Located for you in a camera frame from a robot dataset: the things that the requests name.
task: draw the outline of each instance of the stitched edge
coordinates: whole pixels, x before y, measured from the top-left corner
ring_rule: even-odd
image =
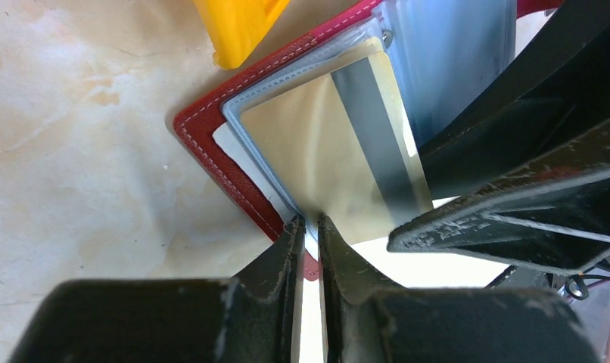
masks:
[[[294,56],[294,54],[298,53],[299,51],[302,51],[305,48],[309,48],[312,45],[315,45],[319,38],[321,38],[322,36],[326,35],[327,33],[330,33],[332,30],[337,29],[339,26],[341,26],[341,24],[345,24],[347,23],[347,21],[355,18],[356,16],[360,15],[362,12],[368,10],[372,5],[376,4],[377,0],[374,0],[372,2],[370,2],[369,4],[367,4],[366,6],[364,6],[363,8],[361,8],[360,10],[358,10],[356,13],[354,13],[354,15],[351,15],[350,17],[348,17],[347,19],[343,19],[340,23],[337,23],[336,25],[334,25],[332,28],[327,29],[323,34],[319,35],[319,36],[314,36],[314,39],[312,39],[310,42],[304,44],[303,46],[300,46],[298,48],[296,48],[295,51],[291,52],[288,55],[285,55],[284,57],[282,57],[281,59],[275,61],[274,63],[268,65],[267,67],[265,67],[265,69],[262,69],[260,71],[258,71],[257,73],[249,76],[249,78],[245,79],[242,81],[242,84],[237,85],[236,87],[232,87],[229,90],[227,90],[225,93],[223,93],[222,95],[220,95],[219,97],[214,98],[212,101],[210,101],[206,106],[203,106],[199,111],[197,111],[196,113],[194,113],[193,115],[187,117],[181,124],[180,127],[182,128],[182,135],[187,138],[190,143],[192,145],[194,145],[194,147],[196,147],[196,149],[198,149],[198,152],[201,154],[201,156],[203,158],[205,158],[207,160],[207,162],[210,164],[210,166],[216,170],[216,173],[218,173],[218,175],[220,177],[223,178],[223,181],[225,182],[225,184],[227,184],[230,188],[232,188],[236,195],[239,196],[240,198],[242,198],[242,200],[245,202],[245,204],[247,204],[253,211],[254,213],[256,213],[256,215],[258,216],[258,218],[260,218],[265,225],[269,228],[270,231],[274,232],[274,234],[276,235],[276,237],[278,237],[280,234],[274,230],[274,228],[272,228],[271,225],[269,225],[269,223],[263,218],[262,215],[260,215],[260,213],[256,210],[256,208],[254,208],[254,205],[250,203],[249,200],[247,200],[247,198],[236,188],[236,186],[229,180],[229,178],[227,178],[227,175],[225,175],[225,173],[218,167],[218,165],[213,161],[213,159],[209,156],[209,154],[207,154],[204,149],[200,146],[198,146],[198,143],[196,142],[196,140],[193,139],[193,137],[187,132],[187,128],[185,127],[185,125],[193,120],[199,113],[203,112],[204,110],[206,110],[207,108],[213,106],[219,99],[221,98],[225,98],[227,95],[231,94],[233,91],[240,89],[245,83],[250,82],[252,79],[260,76],[261,74],[263,74],[266,70],[269,70],[270,68],[274,67],[275,65],[278,65],[281,62],[284,62],[285,60],[287,60],[288,58],[291,58],[292,56]]]

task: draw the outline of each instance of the wallet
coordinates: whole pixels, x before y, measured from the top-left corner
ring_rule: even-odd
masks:
[[[521,6],[521,1],[519,5],[514,1],[488,3],[479,1],[467,2],[467,5],[465,5],[466,2],[452,0],[446,1],[443,7],[429,3],[434,2],[394,0],[363,0],[358,2],[337,17],[316,27],[274,54],[247,68],[185,108],[176,116],[173,128],[181,142],[197,157],[198,161],[221,188],[259,225],[269,238],[275,240],[282,232],[284,220],[289,217],[289,202],[281,200],[279,193],[276,193],[272,186],[272,182],[268,180],[268,175],[260,170],[250,151],[242,145],[239,137],[232,131],[231,125],[227,123],[227,118],[223,114],[223,112],[226,112],[226,109],[223,108],[224,103],[238,97],[255,85],[259,85],[272,75],[276,76],[281,72],[285,74],[285,70],[299,60],[304,59],[313,49],[319,49],[325,47],[328,43],[332,43],[336,36],[352,26],[376,19],[381,26],[382,39],[386,53],[390,57],[391,65],[394,68],[404,108],[409,114],[411,130],[416,139],[416,144],[420,145],[449,124],[450,118],[456,117],[513,59],[517,7],[519,6],[520,9],[526,8]],[[482,67],[476,73],[477,82],[468,83],[465,78],[459,79],[458,83],[460,85],[472,88],[469,92],[466,92],[468,93],[467,97],[457,98],[456,100],[451,98],[451,102],[446,102],[449,95],[442,95],[440,92],[435,92],[437,95],[433,98],[415,97],[415,95],[418,96],[422,93],[420,92],[422,89],[431,89],[432,87],[438,89],[435,87],[436,85],[432,84],[431,75],[433,72],[445,73],[448,66],[435,64],[436,67],[428,69],[428,74],[415,74],[414,54],[428,49],[437,49],[431,57],[428,55],[426,59],[435,61],[443,59],[442,57],[445,55],[452,54],[450,52],[462,52],[463,49],[471,48],[472,45],[463,45],[462,48],[451,48],[447,45],[437,47],[428,43],[428,39],[419,38],[414,43],[403,41],[400,35],[419,34],[421,36],[439,31],[439,25],[432,24],[434,20],[424,19],[422,15],[427,11],[445,12],[445,5],[453,6],[453,11],[460,11],[464,20],[463,24],[465,24],[460,26],[466,29],[468,28],[466,25],[472,24],[472,17],[481,12],[481,9],[489,8],[488,5],[490,4],[500,4],[495,5],[498,6],[499,16],[490,20],[492,24],[500,26],[502,31],[495,32],[495,34],[499,34],[500,40],[494,42],[498,47],[495,50],[494,57],[485,57],[485,54],[479,54],[480,59],[462,57],[461,61],[465,66],[480,64],[481,59],[489,61],[487,67]],[[456,26],[457,28],[453,29],[453,32],[461,31],[458,28],[459,22]],[[466,74],[462,70],[454,71],[456,76],[459,77]],[[439,107],[439,110],[436,110],[436,107],[434,109],[424,107],[424,105],[436,105],[437,103],[445,106]],[[311,281],[318,276],[315,243],[314,240],[310,240],[308,244],[306,240],[306,247],[308,247],[307,251],[310,256],[305,261],[305,277]]]

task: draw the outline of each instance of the cable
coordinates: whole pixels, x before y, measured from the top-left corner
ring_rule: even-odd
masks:
[[[590,295],[590,292],[588,291],[588,286],[586,285],[584,280],[601,280],[600,282],[610,281],[610,276],[603,276],[603,275],[575,275],[575,276],[571,276],[566,281],[566,283],[564,285],[565,292],[570,297],[572,297],[573,299],[585,300]],[[580,295],[577,295],[576,293],[573,293],[571,291],[570,287],[571,287],[571,285],[573,283],[575,283],[577,285],[577,288],[579,289],[579,294]]]

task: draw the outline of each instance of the red leather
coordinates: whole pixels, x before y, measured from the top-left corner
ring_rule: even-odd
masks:
[[[220,112],[220,106],[231,96],[244,91],[273,71],[307,53],[319,43],[335,36],[348,26],[366,19],[369,17],[370,11],[380,2],[381,0],[358,2],[337,17],[316,27],[224,82],[178,113],[174,119],[173,129],[182,143],[198,158],[213,180],[272,240],[276,240],[283,230],[283,222],[279,214],[238,164],[228,157],[213,140],[213,132],[225,122],[225,117]],[[555,4],[557,2],[560,3],[562,0],[519,0],[518,9],[522,11],[521,15],[524,15],[527,9],[534,10],[540,6],[543,7],[543,3]],[[304,265],[305,278],[310,281],[316,280],[319,276],[318,262],[309,253]]]

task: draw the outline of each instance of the white stitching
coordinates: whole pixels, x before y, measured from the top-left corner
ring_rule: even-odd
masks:
[[[354,18],[356,15],[361,14],[362,12],[364,12],[365,10],[369,9],[372,5],[376,4],[377,0],[374,0],[372,2],[370,2],[369,4],[367,4],[367,6],[363,7],[363,9],[358,10],[354,15],[352,15],[351,17],[349,17],[349,19]],[[332,28],[327,29],[323,35],[331,32],[333,29],[338,28],[342,23],[346,23],[348,21],[348,19],[344,19],[343,21],[341,21],[340,23],[335,24]],[[319,40],[319,36],[315,36],[314,39],[312,39],[310,42],[306,43],[303,46],[300,46],[298,48],[296,48],[295,51],[291,52],[289,55],[284,56],[283,58],[281,58],[281,60],[277,60],[276,62],[273,63],[273,65],[276,65],[278,63],[280,63],[280,61],[284,61],[285,59],[293,56],[295,53],[298,53],[299,51],[303,50],[304,48],[308,48],[311,45],[314,45],[318,42]],[[265,68],[265,70],[268,70],[269,68],[271,68],[272,66],[267,66]],[[185,127],[185,125],[193,120],[199,113],[203,112],[205,109],[211,107],[212,104],[216,103],[220,98],[224,98],[227,94],[233,92],[236,89],[239,89],[240,87],[242,87],[243,84],[251,81],[253,78],[259,76],[260,74],[262,74],[263,72],[265,72],[265,70],[259,70],[258,73],[251,75],[249,78],[245,79],[242,84],[237,85],[235,88],[231,88],[229,89],[227,92],[225,92],[224,94],[220,95],[220,97],[214,98],[212,101],[210,101],[210,103],[207,104],[207,106],[203,106],[197,113],[194,113],[193,115],[191,115],[190,117],[188,117],[187,119],[185,119],[185,121],[182,122],[182,124],[180,124],[180,127],[182,128],[182,134],[185,136],[185,138],[187,138],[190,143],[192,145],[194,145],[194,147],[196,147],[196,149],[198,149],[198,152],[201,153],[201,155],[207,159],[208,163],[213,167],[213,169],[216,170],[216,172],[223,177],[224,182],[231,188],[233,188],[233,190],[235,191],[235,193],[242,198],[242,200],[244,200],[244,202],[256,213],[256,215],[258,216],[258,218],[260,218],[263,222],[265,222],[265,225],[269,228],[270,231],[274,232],[274,234],[276,236],[279,236],[279,233],[277,231],[275,231],[272,226],[269,225],[269,223],[263,218],[262,215],[260,215],[260,213],[258,213],[258,211],[256,210],[256,208],[254,208],[254,205],[252,205],[249,200],[247,200],[247,198],[245,198],[245,196],[236,188],[236,186],[227,178],[227,175],[225,175],[225,173],[223,173],[223,171],[218,167],[218,165],[213,161],[213,159],[211,159],[211,157],[209,156],[209,154],[205,153],[203,148],[198,146],[198,143],[196,142],[196,140],[194,140],[191,135],[187,132],[187,128]]]

